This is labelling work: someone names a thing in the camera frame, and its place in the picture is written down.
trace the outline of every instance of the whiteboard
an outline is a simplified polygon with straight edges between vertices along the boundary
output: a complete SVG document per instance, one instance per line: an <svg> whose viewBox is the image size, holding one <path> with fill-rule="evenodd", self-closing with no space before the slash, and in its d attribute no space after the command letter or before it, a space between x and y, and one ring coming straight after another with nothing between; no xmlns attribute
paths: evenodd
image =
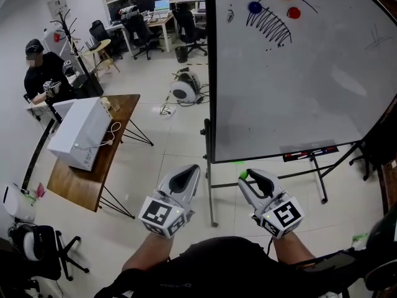
<svg viewBox="0 0 397 298"><path fill-rule="evenodd" d="M207 17L213 162L361 140L397 93L377 0L207 0Z"/></svg>

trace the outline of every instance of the computer monitor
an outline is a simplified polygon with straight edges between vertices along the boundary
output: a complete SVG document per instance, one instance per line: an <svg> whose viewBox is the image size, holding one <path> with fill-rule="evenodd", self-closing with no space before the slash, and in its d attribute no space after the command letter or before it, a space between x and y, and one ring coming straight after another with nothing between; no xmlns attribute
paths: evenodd
<svg viewBox="0 0 397 298"><path fill-rule="evenodd" d="M154 0L135 0L139 12L154 11Z"/></svg>
<svg viewBox="0 0 397 298"><path fill-rule="evenodd" d="M169 10L169 0L158 0L154 4L154 10Z"/></svg>

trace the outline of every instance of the black shirt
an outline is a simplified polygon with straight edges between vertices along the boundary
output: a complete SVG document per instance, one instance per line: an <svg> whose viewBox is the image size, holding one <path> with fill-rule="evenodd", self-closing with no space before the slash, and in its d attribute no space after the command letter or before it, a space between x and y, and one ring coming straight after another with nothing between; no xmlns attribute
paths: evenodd
<svg viewBox="0 0 397 298"><path fill-rule="evenodd" d="M49 103L68 101L76 98L68 79L62 72L64 61L55 53L48 52L43 55L43 64L39 67L30 67L26 72L25 89L28 97L33 99L37 94L44 93L43 84L52 79L61 82L59 93L49 100Z"/></svg>
<svg viewBox="0 0 397 298"><path fill-rule="evenodd" d="M245 238L220 237L149 271L124 271L95 298L319 297L328 277L278 263Z"/></svg>

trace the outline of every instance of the blue circle drawing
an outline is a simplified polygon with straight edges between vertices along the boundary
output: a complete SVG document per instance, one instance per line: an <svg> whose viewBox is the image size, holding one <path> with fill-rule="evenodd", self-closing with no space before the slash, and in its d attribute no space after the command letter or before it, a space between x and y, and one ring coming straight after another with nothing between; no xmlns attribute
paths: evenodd
<svg viewBox="0 0 397 298"><path fill-rule="evenodd" d="M262 11L262 4L260 4L259 2L251 2L248 5L248 9L253 13L253 14L258 14L261 13Z"/></svg>

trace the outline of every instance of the whiteboard frame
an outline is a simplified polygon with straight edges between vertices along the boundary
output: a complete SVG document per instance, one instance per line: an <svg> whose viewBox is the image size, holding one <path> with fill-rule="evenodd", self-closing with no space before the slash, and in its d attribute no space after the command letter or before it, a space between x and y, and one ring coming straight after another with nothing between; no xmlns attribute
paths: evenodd
<svg viewBox="0 0 397 298"><path fill-rule="evenodd" d="M388 9L379 1L379 0L372 0L389 18L390 20L397 26L397 20L391 15ZM211 151L207 152L207 156L210 156L210 161L212 164L217 163L228 163L228 162L235 162L235 161L247 161L247 160L257 160L257 159L265 159L265 158L272 158L278 156L284 156L285 153L279 153L276 155L267 155L267 156L258 156L253 158L241 158L235 160L222 160L216 161L216 87L217 87L217 64L218 64L218 54L217 54L217 42L216 42L216 0L205 0L205 4L207 6L207 42L208 42L208 73L209 73L209 82L210 82L210 149ZM370 129L370 131L359 141L356 142L346 142L341 143L338 145L327 146L327 147L339 147L344 145L350 145L354 143L359 143L365 140L370 132L385 118L385 114L392 105L393 101L397 98L397 94L391 99L390 104L386 108L385 112L376 122L376 124ZM320 147L312 149L312 150L305 150L304 152L310 152L313 150L321 149Z"/></svg>

